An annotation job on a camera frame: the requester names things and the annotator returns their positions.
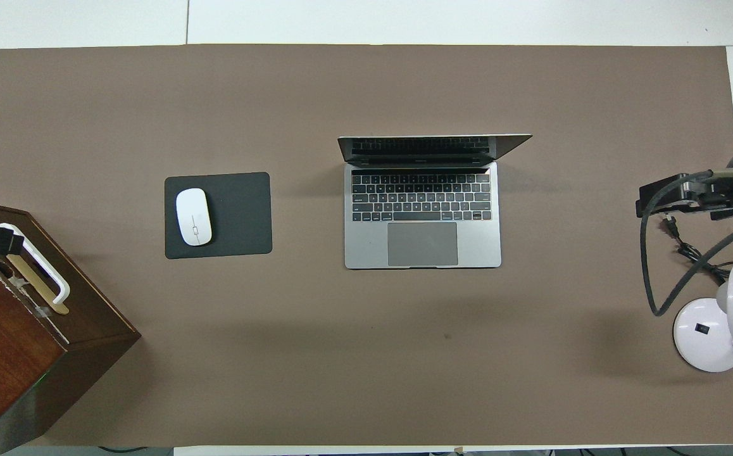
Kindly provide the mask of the silver grey laptop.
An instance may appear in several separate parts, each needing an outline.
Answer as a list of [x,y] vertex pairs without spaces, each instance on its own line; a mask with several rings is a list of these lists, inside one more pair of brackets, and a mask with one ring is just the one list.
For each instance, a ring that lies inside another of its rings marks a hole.
[[497,161],[528,133],[341,136],[344,265],[473,269],[502,263]]

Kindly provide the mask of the dark brown wooden box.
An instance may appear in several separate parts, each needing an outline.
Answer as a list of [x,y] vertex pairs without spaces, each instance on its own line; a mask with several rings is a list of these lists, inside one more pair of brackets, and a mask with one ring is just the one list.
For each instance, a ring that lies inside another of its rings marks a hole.
[[28,213],[0,206],[70,285],[48,317],[0,279],[0,454],[42,436],[140,338],[136,328]]

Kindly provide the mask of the white desk lamp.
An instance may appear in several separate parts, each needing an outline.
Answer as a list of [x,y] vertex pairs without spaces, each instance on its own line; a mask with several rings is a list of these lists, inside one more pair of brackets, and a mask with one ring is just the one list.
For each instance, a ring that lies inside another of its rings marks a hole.
[[715,297],[697,298],[676,315],[673,341],[694,369],[714,373],[733,369],[733,269]]

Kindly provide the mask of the white computer mouse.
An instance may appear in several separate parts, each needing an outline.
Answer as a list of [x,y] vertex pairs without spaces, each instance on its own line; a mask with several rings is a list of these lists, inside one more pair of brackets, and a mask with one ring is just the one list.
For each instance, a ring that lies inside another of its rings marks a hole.
[[208,199],[201,188],[187,188],[177,194],[175,213],[182,240],[188,246],[202,246],[213,239]]

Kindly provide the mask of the black mouse pad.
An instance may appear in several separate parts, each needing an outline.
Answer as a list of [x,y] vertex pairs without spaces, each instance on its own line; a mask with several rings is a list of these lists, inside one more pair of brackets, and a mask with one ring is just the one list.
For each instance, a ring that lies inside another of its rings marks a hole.
[[[187,188],[208,199],[213,239],[202,246],[182,240],[175,199]],[[273,250],[270,176],[266,172],[173,176],[164,182],[165,255],[168,259],[267,254]]]

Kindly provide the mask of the brown table mat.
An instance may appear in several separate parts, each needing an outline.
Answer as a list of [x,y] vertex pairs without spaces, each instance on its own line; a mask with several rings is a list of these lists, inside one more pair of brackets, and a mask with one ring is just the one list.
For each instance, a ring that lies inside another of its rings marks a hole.
[[[338,137],[505,132],[499,268],[344,266]],[[0,205],[142,335],[39,444],[733,443],[634,215],[731,156],[722,47],[0,50]],[[273,250],[168,259],[166,178],[253,172]]]

